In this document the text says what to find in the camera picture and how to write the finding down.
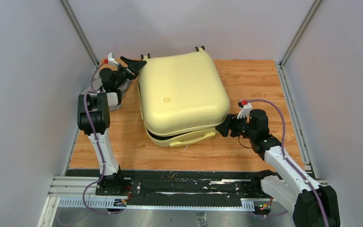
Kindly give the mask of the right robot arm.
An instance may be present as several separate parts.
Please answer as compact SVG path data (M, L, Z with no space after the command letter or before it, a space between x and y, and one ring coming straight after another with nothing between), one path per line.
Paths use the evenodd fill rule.
M275 172L258 173L258 180L251 184L253 195L276 199L297 227L341 226L336 191L321 185L291 159L282 142L270 133L264 110L251 110L244 118L228 114L216 130L223 137L249 139L253 151L275 168Z

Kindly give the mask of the cream suitcase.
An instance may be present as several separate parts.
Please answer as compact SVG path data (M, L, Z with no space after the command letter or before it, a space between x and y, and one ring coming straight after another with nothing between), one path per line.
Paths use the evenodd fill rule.
M141 118L160 147L179 147L216 136L229 114L230 99L204 46L167 56L145 55L138 77Z

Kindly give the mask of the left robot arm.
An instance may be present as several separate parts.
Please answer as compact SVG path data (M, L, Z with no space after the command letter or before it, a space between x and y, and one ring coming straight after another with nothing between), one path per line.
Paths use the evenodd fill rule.
M91 76L90 90L78 97L77 125L93 144L98 162L98 195L121 195L128 186L109 138L110 112L121 108L125 92L146 65L145 60L120 58L110 54L98 65Z

